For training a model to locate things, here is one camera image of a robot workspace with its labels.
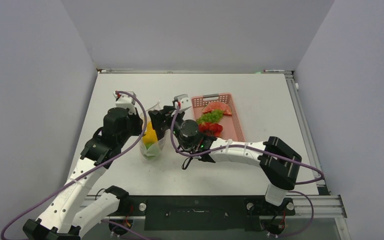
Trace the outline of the clear zip top bag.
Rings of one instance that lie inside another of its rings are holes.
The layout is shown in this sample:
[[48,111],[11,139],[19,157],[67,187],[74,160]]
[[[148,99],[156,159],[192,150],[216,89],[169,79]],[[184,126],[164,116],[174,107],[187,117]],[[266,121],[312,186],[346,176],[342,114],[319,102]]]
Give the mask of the clear zip top bag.
[[145,111],[146,121],[144,121],[143,125],[146,126],[146,129],[141,141],[139,142],[139,150],[145,160],[157,159],[161,155],[165,145],[165,135],[163,135],[161,139],[158,139],[157,133],[153,129],[153,125],[151,123],[151,117],[149,116],[149,111],[159,111],[162,109],[160,103],[160,100],[157,101],[156,104]]

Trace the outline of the pink plastic basket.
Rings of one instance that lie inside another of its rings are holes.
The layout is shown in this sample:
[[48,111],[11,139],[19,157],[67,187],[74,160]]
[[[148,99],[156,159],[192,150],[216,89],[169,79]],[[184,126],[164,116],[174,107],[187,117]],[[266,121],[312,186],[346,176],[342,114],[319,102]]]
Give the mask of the pink plastic basket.
[[223,116],[218,124],[223,127],[220,137],[227,140],[232,139],[236,142],[244,142],[245,137],[242,130],[240,118],[237,114],[235,101],[231,93],[214,93],[208,95],[194,96],[191,98],[192,112],[194,119],[198,119],[202,115],[202,110],[209,103],[221,102],[227,104],[231,111],[232,116]]

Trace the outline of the green grape bunch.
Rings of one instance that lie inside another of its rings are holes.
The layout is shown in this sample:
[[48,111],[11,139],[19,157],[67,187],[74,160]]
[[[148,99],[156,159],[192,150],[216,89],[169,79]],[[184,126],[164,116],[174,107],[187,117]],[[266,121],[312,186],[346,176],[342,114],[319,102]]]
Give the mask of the green grape bunch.
[[218,124],[224,116],[224,112],[220,109],[214,109],[211,112],[203,113],[199,118],[196,119],[198,124],[210,123]]

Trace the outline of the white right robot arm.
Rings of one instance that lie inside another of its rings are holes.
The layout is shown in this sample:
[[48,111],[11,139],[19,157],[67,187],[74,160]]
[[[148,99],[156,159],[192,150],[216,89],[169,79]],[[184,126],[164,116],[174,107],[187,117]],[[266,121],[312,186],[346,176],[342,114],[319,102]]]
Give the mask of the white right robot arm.
[[175,116],[173,106],[148,112],[152,127],[158,137],[170,130],[177,141],[176,151],[189,159],[208,163],[238,163],[260,167],[269,184],[262,207],[269,214],[277,213],[283,206],[286,194],[295,188],[302,157],[280,138],[271,136],[266,141],[238,142],[207,135],[200,131],[196,121]]

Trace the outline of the red strawberry cluster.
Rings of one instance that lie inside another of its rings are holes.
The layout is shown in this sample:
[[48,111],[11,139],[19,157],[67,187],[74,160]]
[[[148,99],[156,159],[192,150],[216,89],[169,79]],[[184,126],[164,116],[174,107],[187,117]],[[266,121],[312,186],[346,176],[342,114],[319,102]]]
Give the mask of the red strawberry cluster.
[[218,123],[202,122],[198,124],[199,131],[207,136],[222,137],[223,126]]

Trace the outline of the green lime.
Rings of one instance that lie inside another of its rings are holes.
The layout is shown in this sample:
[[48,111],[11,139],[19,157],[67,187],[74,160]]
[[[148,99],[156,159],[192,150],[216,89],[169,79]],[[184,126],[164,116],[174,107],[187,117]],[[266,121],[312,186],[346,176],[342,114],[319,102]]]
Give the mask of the green lime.
[[160,147],[159,147],[159,144],[156,142],[156,143],[153,143],[153,144],[146,144],[145,145],[145,152],[143,154],[143,156],[150,160],[150,159],[154,159],[156,157],[158,157],[160,155]]

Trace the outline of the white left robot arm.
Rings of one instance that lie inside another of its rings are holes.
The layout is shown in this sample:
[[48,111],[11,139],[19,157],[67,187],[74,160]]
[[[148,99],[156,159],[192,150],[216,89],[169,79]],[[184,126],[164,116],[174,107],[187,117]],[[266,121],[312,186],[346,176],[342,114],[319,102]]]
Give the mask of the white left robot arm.
[[37,219],[29,219],[22,230],[29,240],[79,240],[81,226],[75,215],[92,186],[111,166],[110,159],[121,153],[132,136],[139,136],[143,120],[135,107],[113,107],[80,153],[62,191]]

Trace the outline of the yellow bell pepper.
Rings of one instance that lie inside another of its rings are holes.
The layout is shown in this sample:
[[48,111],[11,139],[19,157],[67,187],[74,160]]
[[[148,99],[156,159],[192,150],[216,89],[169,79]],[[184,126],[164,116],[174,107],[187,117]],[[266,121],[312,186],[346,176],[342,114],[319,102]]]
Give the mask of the yellow bell pepper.
[[144,145],[154,144],[158,142],[156,131],[153,129],[152,123],[149,121],[146,125],[146,131],[141,138]]

